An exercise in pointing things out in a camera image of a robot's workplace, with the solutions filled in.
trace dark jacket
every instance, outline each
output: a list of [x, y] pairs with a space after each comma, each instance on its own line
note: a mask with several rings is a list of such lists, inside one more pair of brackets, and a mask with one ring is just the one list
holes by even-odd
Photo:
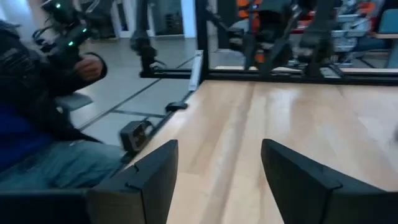
[[[107, 73], [104, 62], [103, 65], [99, 79]], [[57, 110], [54, 100], [56, 96], [72, 94], [95, 81], [82, 80], [73, 68], [54, 67], [0, 24], [0, 102], [15, 107], [39, 130], [59, 141], [97, 141], [76, 129]]]

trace person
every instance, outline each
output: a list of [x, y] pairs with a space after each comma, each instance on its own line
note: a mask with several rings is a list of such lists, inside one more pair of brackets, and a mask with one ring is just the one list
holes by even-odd
[[60, 70], [5, 22], [0, 41], [0, 191], [92, 187], [122, 168], [123, 150], [81, 133], [54, 100], [104, 78], [104, 61]]

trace gray floor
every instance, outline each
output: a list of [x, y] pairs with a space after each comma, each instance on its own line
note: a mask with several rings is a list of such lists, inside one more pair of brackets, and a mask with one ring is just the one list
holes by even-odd
[[[196, 49], [196, 39], [160, 38], [153, 41], [157, 59], [175, 68], [190, 68]], [[210, 39], [210, 67], [242, 65], [243, 56], [236, 52], [217, 50], [216, 38]], [[73, 123], [85, 133], [107, 144], [119, 145], [118, 132], [128, 122], [149, 118], [157, 124], [165, 114], [164, 107], [180, 101], [188, 92], [188, 80], [156, 80], [139, 77], [139, 57], [129, 48], [129, 40], [86, 44], [83, 51], [100, 54], [108, 64], [108, 76], [80, 90], [94, 103], [72, 113]], [[375, 67], [383, 67], [385, 58], [369, 58]], [[360, 61], [355, 67], [367, 67]]]

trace jeans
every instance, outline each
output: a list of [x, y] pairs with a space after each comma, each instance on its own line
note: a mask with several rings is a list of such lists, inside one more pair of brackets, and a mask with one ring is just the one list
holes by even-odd
[[123, 168], [124, 151], [89, 141], [54, 142], [0, 173], [0, 190], [93, 187]]

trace orange object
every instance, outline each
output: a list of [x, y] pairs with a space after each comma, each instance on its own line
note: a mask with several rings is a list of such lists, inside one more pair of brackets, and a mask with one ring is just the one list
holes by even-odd
[[376, 4], [374, 2], [361, 2], [358, 4], [359, 12], [369, 15], [376, 8]]
[[[238, 4], [238, 11], [239, 11], [239, 17], [241, 19], [247, 19], [249, 18], [249, 1], [251, 0], [237, 0]], [[255, 0], [254, 5], [259, 6], [261, 4], [262, 0]], [[258, 30], [260, 27], [260, 20], [259, 20], [259, 14], [254, 10], [254, 15], [253, 15], [253, 30]]]
[[264, 62], [264, 55], [263, 54], [256, 54], [256, 57], [254, 58], [257, 62], [263, 63]]

